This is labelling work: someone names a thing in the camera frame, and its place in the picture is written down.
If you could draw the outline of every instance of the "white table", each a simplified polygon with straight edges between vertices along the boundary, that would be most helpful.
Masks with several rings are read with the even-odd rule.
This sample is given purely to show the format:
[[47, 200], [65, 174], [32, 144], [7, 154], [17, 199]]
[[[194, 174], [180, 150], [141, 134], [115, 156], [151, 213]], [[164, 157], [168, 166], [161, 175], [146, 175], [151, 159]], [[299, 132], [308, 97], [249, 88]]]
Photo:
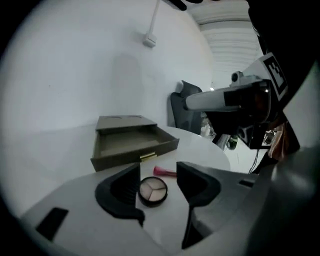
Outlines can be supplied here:
[[[185, 130], [161, 128], [180, 139], [178, 148], [141, 163], [142, 179], [152, 176], [155, 165], [175, 171], [178, 161], [230, 170], [227, 156], [212, 142]], [[1, 187], [13, 213], [21, 216], [64, 182], [94, 173], [90, 162], [94, 139], [95, 125], [88, 125], [35, 134], [2, 149]], [[189, 206], [176, 179], [162, 179], [168, 186], [163, 204], [148, 208], [137, 200], [136, 206], [145, 213], [144, 230], [173, 254], [181, 250]]]

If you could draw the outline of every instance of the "wall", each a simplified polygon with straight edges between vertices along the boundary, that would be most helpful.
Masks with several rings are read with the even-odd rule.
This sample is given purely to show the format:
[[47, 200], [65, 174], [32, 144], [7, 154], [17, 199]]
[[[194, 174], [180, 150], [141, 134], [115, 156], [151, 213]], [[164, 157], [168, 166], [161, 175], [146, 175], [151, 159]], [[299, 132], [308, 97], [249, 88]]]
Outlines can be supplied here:
[[192, 18], [160, 2], [154, 49], [142, 44], [156, 0], [46, 0], [11, 41], [0, 65], [7, 144], [41, 131], [141, 114], [166, 125], [177, 82], [208, 90], [212, 55]]

